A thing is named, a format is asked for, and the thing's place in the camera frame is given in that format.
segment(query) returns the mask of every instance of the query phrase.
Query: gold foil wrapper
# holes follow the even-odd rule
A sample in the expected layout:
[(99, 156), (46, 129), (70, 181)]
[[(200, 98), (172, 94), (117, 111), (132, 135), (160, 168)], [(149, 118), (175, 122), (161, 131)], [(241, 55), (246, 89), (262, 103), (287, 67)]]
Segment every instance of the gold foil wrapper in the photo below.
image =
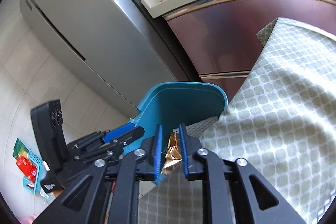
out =
[(182, 161), (180, 139), (177, 133), (171, 133), (169, 136), (169, 142), (166, 153), (166, 162), (162, 168), (161, 173), (163, 175), (169, 175)]

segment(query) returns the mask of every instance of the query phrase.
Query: snack bag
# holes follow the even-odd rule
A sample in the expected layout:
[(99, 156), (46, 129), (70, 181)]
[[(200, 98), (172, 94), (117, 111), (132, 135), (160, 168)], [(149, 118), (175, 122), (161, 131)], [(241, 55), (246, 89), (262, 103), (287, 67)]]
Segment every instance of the snack bag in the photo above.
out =
[(26, 159), (24, 156), (19, 156), (16, 159), (16, 165), (31, 182), (35, 183), (37, 167), (29, 159)]
[(20, 139), (16, 139), (14, 149), (13, 149), (13, 157), (17, 159), (19, 156), (23, 156), (28, 159), (28, 149), (26, 146), (20, 141)]
[(162, 168), (161, 174), (170, 175), (177, 164), (182, 161), (179, 135), (175, 132), (169, 136), (169, 142), (166, 153), (166, 162)]

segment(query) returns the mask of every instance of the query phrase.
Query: metal screw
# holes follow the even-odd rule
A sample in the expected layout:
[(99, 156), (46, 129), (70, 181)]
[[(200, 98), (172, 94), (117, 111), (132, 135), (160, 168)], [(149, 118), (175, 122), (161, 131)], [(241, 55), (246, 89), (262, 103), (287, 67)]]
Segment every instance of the metal screw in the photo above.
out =
[(94, 162), (97, 167), (103, 167), (105, 165), (105, 160), (99, 159)]
[(136, 150), (134, 150), (134, 154), (135, 154), (136, 156), (143, 156), (143, 155), (146, 154), (146, 152), (145, 152), (145, 150), (143, 150), (143, 149), (136, 149)]
[(205, 155), (207, 155), (209, 152), (208, 152), (208, 150), (206, 150), (205, 148), (199, 148), (199, 149), (197, 150), (197, 153), (198, 153), (199, 155), (205, 156)]
[(237, 163), (240, 166), (246, 166), (247, 165), (247, 160), (244, 159), (244, 158), (239, 158), (239, 159), (237, 159)]

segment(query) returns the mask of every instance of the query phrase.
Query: red package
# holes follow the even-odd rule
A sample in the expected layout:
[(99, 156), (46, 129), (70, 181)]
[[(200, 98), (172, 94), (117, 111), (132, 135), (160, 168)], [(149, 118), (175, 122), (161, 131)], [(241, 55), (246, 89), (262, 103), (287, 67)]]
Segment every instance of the red package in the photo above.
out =
[(30, 160), (20, 156), (16, 159), (16, 165), (31, 182), (35, 182), (37, 167)]

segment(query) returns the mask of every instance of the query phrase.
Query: blue gripper pad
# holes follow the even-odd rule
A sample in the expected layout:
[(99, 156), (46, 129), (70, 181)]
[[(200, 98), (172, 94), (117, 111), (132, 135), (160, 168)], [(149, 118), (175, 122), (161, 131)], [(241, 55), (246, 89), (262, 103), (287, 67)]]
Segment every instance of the blue gripper pad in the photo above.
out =
[(110, 132), (107, 132), (105, 137), (103, 138), (103, 141), (105, 143), (109, 143), (111, 142), (113, 139), (117, 139), (120, 135), (130, 131), (131, 129), (135, 128), (135, 125), (132, 123), (127, 123), (124, 124), (121, 127), (118, 127), (114, 130), (111, 130)]
[(154, 155), (154, 178), (155, 180), (158, 179), (159, 175), (161, 174), (161, 151), (162, 151), (162, 135), (163, 135), (163, 128), (162, 126), (157, 127), (157, 142), (156, 142), (156, 149)]
[(188, 178), (189, 169), (188, 169), (188, 151), (186, 146), (187, 132), (184, 130), (185, 127), (182, 124), (179, 125), (179, 135), (180, 135), (180, 147), (181, 147), (181, 157), (182, 157), (182, 168), (185, 178)]

